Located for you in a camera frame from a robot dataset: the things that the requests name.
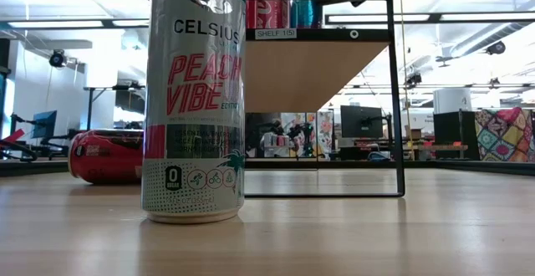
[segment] fluorescent light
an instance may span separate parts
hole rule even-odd
[[[120,27],[149,26],[149,20],[119,20],[113,21],[113,24]]]
[[[34,22],[9,22],[12,28],[101,28],[100,21],[34,21]]]
[[[425,21],[429,19],[429,14],[406,14],[403,16],[404,21]],[[329,21],[332,23],[362,23],[362,22],[372,22],[372,23],[386,23],[388,18],[385,14],[374,14],[374,15],[346,15],[346,16],[329,16]],[[401,22],[401,15],[394,15],[395,22]]]
[[[515,19],[534,19],[535,13],[453,13],[442,15],[442,21],[507,21]]]

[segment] ceiling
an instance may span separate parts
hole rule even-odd
[[[430,12],[503,12],[518,9],[535,11],[535,5],[529,7],[533,0],[403,0],[404,13]],[[148,18],[150,3],[148,0],[0,0],[0,19],[35,20],[35,19],[102,19],[102,18]],[[383,13],[385,5],[379,2],[366,2],[358,7],[349,3],[327,6],[325,13]],[[401,13],[401,1],[395,0],[395,11]],[[405,67],[408,74],[420,72],[425,84],[463,84],[486,83],[492,77],[502,78],[501,82],[532,82],[535,69],[532,54],[535,50],[535,25],[528,25],[513,34],[505,36],[502,41],[507,46],[506,53],[489,56],[481,50],[447,62],[445,68],[439,68],[437,56],[449,54],[451,47],[479,34],[489,24],[426,24],[396,27],[396,48],[399,69],[399,81],[405,82]],[[148,29],[119,30],[123,35],[120,58],[120,78],[145,80]],[[58,30],[3,32],[2,37],[26,38],[36,44],[50,45],[53,41],[90,41],[96,42],[105,36],[105,30]],[[44,51],[52,52],[52,47]],[[94,54],[91,48],[67,49],[68,56],[81,61],[90,61]],[[349,84],[388,84],[390,82],[389,59],[386,51],[381,53],[361,74],[357,74]],[[432,98],[433,89],[415,89],[411,98],[417,106],[420,102]],[[334,106],[350,101],[376,103],[387,110],[391,107],[389,89],[344,89],[329,103]],[[502,97],[513,97],[511,91],[502,91]]]

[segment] can label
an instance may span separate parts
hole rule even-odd
[[[245,0],[153,0],[142,206],[243,204]]]

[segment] coca-cola can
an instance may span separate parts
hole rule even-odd
[[[257,28],[289,28],[290,8],[288,0],[257,1]]]
[[[257,2],[247,1],[247,28],[257,27]]]
[[[69,149],[69,171],[94,184],[139,183],[142,145],[142,130],[90,130],[78,134]]]
[[[153,0],[142,207],[215,222],[243,205],[246,0]]]

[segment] red can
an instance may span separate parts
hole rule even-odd
[[[247,1],[246,3],[247,28],[257,27],[257,2]]]
[[[69,150],[69,170],[94,184],[129,184],[141,179],[142,130],[90,130]]]
[[[290,5],[288,0],[257,1],[257,28],[289,28]]]

